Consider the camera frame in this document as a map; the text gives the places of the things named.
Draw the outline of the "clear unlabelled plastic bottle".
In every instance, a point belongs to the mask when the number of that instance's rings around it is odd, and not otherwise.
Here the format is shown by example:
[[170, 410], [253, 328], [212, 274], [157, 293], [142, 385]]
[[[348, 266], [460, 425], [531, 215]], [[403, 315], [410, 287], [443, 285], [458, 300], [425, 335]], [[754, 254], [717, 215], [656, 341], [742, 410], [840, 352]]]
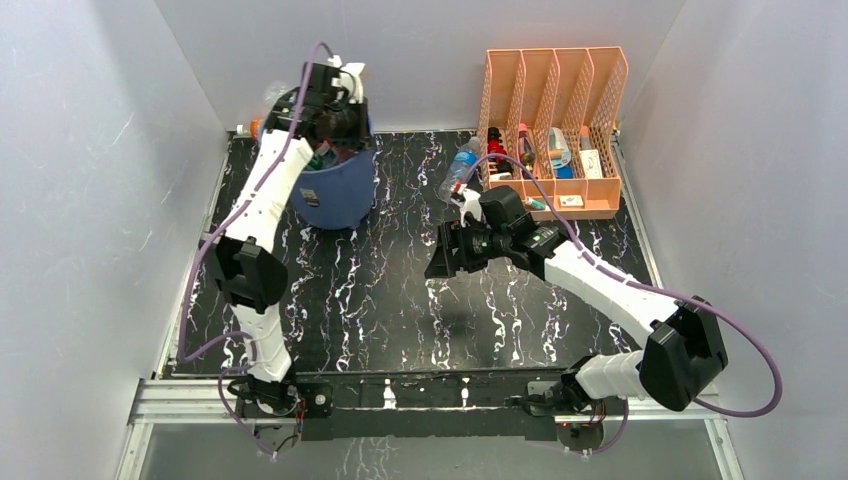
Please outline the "clear unlabelled plastic bottle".
[[263, 105], [266, 110], [271, 110], [280, 97], [284, 97], [290, 88], [282, 81], [272, 82], [263, 94]]

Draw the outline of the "orange drink bottle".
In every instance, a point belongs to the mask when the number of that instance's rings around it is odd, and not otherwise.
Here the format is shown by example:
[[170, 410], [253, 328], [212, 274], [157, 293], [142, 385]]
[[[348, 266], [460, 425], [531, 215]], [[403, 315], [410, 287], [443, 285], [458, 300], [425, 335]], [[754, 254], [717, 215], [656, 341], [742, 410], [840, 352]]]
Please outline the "orange drink bottle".
[[261, 137], [263, 124], [264, 124], [263, 118], [256, 118], [256, 119], [251, 121], [251, 123], [250, 123], [250, 136], [254, 140], [259, 140], [259, 138]]

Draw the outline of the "blue plastic bin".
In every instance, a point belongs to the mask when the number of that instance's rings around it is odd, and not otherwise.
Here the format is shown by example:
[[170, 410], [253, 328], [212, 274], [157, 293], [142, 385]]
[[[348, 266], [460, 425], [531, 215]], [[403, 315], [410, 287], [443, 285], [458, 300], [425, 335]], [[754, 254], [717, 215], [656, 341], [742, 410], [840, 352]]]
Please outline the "blue plastic bin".
[[332, 164], [329, 154], [322, 167], [307, 167], [298, 177], [289, 203], [309, 225], [323, 230], [356, 229], [374, 206], [375, 156], [373, 141], [346, 160]]

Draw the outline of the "blue label water bottle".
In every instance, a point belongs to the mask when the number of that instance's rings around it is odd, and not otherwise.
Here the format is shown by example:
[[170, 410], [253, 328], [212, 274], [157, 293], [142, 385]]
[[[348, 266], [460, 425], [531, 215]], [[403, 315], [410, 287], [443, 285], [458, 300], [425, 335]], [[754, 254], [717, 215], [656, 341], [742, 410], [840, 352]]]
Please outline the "blue label water bottle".
[[448, 173], [438, 189], [438, 198], [440, 200], [445, 203], [450, 202], [456, 185], [462, 182], [465, 175], [477, 161], [477, 154], [480, 148], [481, 140], [477, 136], [472, 136], [465, 144], [459, 147], [450, 163]]

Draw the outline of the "green tea bottle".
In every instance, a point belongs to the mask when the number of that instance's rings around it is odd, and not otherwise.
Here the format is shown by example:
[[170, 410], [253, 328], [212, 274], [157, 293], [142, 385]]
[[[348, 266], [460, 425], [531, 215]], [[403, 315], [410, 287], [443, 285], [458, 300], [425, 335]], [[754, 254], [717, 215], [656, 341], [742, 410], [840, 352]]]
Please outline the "green tea bottle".
[[313, 152], [306, 169], [308, 171], [320, 171], [333, 168], [341, 162], [341, 155], [335, 145], [330, 141], [324, 141]]

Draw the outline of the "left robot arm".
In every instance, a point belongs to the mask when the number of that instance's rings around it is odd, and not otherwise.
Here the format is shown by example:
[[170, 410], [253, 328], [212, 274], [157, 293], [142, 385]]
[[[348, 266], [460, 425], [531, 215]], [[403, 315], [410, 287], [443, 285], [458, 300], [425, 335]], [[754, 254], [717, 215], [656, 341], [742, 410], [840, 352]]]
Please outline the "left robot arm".
[[322, 230], [355, 230], [375, 205], [375, 148], [366, 66], [339, 57], [305, 68], [306, 86], [279, 92], [267, 116], [238, 133], [258, 146], [255, 163], [207, 270], [247, 336], [247, 373], [228, 389], [263, 412], [287, 416], [300, 403], [280, 304], [288, 271], [273, 251], [287, 207]]

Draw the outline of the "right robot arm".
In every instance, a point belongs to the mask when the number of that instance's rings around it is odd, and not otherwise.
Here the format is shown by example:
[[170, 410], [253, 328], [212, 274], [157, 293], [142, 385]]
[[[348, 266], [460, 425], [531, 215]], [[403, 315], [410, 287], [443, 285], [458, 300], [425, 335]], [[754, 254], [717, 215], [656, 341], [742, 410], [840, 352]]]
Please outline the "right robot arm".
[[474, 273], [508, 259], [514, 267], [577, 295], [622, 327], [637, 343], [629, 353], [589, 355], [547, 387], [529, 386], [507, 405], [534, 416], [587, 414], [603, 399], [650, 398], [668, 410], [685, 410], [728, 364], [715, 315], [635, 288], [623, 272], [572, 240], [565, 225], [534, 219], [509, 187], [478, 193], [454, 186], [449, 202], [458, 219], [438, 228], [428, 279]]

